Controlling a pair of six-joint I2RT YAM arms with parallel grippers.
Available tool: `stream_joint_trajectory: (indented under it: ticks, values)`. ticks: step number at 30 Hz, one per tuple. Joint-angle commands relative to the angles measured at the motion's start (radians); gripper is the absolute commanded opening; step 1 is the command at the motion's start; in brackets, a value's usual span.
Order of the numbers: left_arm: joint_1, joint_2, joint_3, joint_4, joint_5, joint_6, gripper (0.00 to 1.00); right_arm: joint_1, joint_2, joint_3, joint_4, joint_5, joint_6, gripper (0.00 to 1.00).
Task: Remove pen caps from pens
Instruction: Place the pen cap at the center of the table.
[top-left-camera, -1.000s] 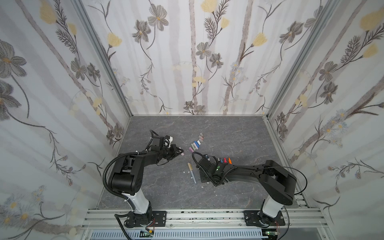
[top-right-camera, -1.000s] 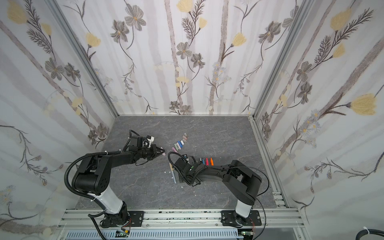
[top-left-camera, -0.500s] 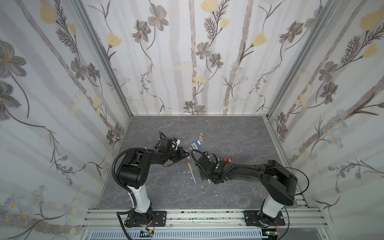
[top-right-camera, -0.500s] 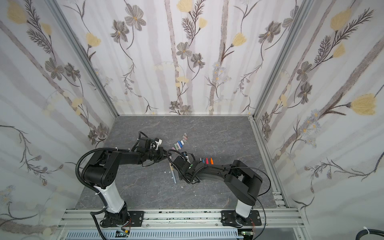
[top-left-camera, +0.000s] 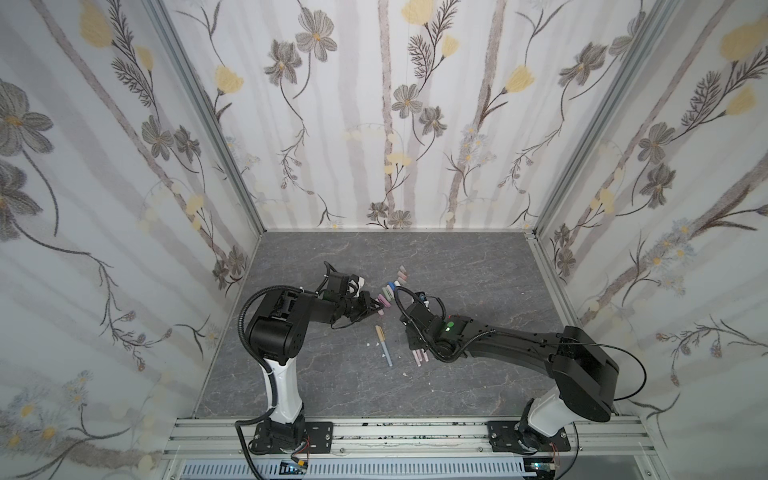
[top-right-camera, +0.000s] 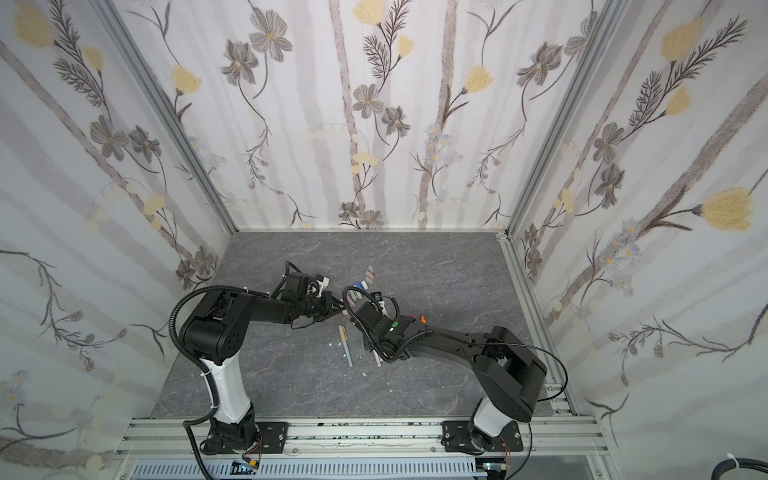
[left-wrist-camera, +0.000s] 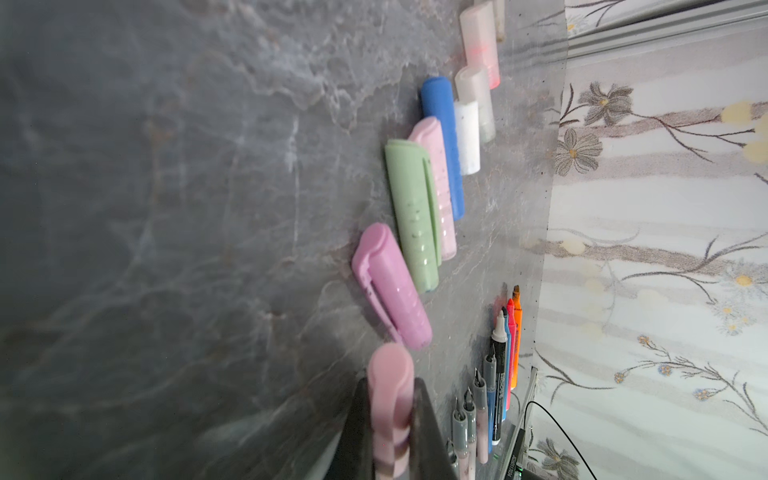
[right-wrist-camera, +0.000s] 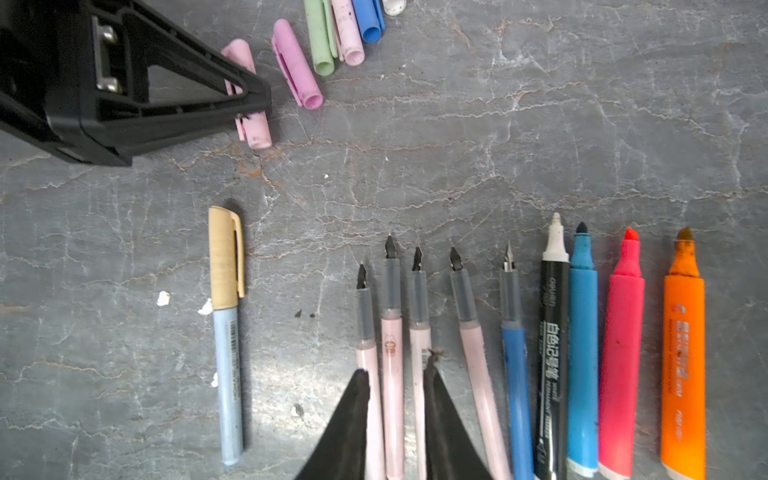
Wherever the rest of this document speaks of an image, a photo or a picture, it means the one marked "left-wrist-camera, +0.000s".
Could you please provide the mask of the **purple cap pink pen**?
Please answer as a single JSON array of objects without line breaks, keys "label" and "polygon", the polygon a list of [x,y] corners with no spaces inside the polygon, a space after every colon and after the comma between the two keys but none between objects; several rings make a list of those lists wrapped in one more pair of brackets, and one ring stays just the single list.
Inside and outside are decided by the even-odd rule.
[{"label": "purple cap pink pen", "polygon": [[468,416],[462,402],[455,398],[452,413],[452,441],[458,459],[458,478],[469,479]]}]

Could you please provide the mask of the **orange marker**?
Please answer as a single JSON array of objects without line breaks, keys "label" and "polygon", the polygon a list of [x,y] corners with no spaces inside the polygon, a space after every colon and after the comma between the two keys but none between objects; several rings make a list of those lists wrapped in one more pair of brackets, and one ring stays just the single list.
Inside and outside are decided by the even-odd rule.
[{"label": "orange marker", "polygon": [[512,319],[514,321],[514,326],[515,326],[515,330],[514,330],[515,339],[513,342],[511,373],[510,373],[510,390],[514,390],[517,387],[518,378],[519,378],[518,368],[519,368],[519,357],[520,357],[520,351],[521,351],[522,317],[523,317],[523,309],[521,305],[519,285],[515,285],[513,287],[513,294],[512,294],[512,298],[510,300],[509,305],[511,307]]}]

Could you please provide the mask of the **pink marker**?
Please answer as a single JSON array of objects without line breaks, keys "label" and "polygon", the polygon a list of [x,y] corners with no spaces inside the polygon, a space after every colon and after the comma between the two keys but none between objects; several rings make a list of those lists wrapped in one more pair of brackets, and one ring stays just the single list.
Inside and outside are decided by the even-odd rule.
[{"label": "pink marker", "polygon": [[[513,342],[514,342],[514,339],[515,339],[515,333],[514,333],[514,330],[515,330],[515,326],[514,326],[514,321],[513,321],[513,319],[512,319],[511,307],[510,307],[510,305],[509,305],[509,303],[510,303],[510,300],[511,300],[511,298],[508,300],[506,307],[507,307],[507,309],[508,309],[508,312],[509,312],[509,326],[510,326],[511,335],[512,335],[512,341],[511,341],[511,361],[512,361],[512,350],[513,350]],[[509,400],[510,400],[510,403],[509,403],[509,410],[510,410],[510,408],[511,408],[511,393],[512,393],[512,391],[513,391],[513,390],[510,390],[510,374],[509,374],[509,392],[510,392],[510,397],[509,397]]]}]

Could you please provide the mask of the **dark blue pen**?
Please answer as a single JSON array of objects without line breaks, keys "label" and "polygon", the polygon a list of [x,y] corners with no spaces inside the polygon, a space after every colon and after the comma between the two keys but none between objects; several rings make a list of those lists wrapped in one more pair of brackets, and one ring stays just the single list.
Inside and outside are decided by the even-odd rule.
[{"label": "dark blue pen", "polygon": [[486,397],[487,397],[487,410],[488,410],[488,441],[487,450],[488,453],[493,449],[493,433],[495,423],[495,405],[496,405],[496,358],[492,351],[490,351],[483,361],[483,379],[486,383]]}]

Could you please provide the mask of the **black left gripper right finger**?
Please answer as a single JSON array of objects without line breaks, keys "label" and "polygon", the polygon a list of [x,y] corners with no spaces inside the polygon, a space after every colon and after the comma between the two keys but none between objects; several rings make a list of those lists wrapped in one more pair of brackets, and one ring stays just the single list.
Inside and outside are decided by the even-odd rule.
[{"label": "black left gripper right finger", "polygon": [[446,440],[441,435],[428,389],[421,378],[414,380],[409,446],[410,479],[457,479],[449,461]]}]

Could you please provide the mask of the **dark blue pen cap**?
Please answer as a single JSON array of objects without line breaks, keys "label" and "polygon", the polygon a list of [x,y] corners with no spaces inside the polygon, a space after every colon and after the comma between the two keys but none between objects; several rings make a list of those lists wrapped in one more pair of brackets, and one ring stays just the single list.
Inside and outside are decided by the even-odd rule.
[{"label": "dark blue pen cap", "polygon": [[465,200],[451,81],[443,76],[429,77],[422,83],[420,96],[423,116],[433,116],[441,124],[453,218],[461,220],[465,215]]}]

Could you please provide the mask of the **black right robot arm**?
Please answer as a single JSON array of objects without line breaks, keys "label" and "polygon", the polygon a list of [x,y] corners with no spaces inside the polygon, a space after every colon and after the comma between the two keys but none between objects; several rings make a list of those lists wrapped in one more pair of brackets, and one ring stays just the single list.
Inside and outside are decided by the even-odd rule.
[{"label": "black right robot arm", "polygon": [[526,434],[526,427],[524,426],[524,423],[527,420],[526,408],[528,404],[534,400],[537,387],[538,369],[535,366],[532,366],[528,375],[528,384],[525,394],[516,397],[518,400],[518,415],[513,423],[513,428],[508,435],[503,455],[500,458],[498,472],[495,474],[494,479],[521,479],[521,475],[517,474],[516,471],[518,461],[521,458]]}]

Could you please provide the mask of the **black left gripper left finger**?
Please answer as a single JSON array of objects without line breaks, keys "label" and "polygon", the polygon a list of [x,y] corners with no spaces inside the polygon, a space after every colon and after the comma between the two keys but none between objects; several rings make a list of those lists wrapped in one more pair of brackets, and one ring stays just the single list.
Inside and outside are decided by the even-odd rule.
[{"label": "black left gripper left finger", "polygon": [[374,460],[366,378],[358,381],[325,480],[372,480]]}]

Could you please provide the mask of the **light blue marker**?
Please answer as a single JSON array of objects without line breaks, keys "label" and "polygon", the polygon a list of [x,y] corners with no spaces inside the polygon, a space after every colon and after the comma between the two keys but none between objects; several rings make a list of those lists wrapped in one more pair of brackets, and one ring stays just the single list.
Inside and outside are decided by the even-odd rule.
[{"label": "light blue marker", "polygon": [[502,421],[507,420],[508,411],[509,411],[509,374],[510,374],[510,362],[511,362],[511,341],[512,341],[512,335],[511,330],[509,326],[509,312],[506,306],[502,306],[501,310],[503,317],[504,317],[504,327],[505,327],[505,333],[506,333],[506,350],[505,350],[505,374],[504,374],[504,383],[503,383],[503,399],[504,399],[504,410],[502,415]]}]

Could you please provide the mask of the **black marker white cap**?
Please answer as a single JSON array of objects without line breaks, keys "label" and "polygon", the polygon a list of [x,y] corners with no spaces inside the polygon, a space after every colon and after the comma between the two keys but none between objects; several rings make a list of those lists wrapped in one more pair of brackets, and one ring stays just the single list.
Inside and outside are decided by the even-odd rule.
[{"label": "black marker white cap", "polygon": [[508,321],[505,315],[505,308],[502,308],[496,316],[494,328],[491,332],[491,351],[495,361],[495,397],[494,414],[491,443],[496,446],[501,441],[501,429],[503,417],[506,411],[505,407],[505,381],[506,381],[506,353],[507,353],[507,334]]}]

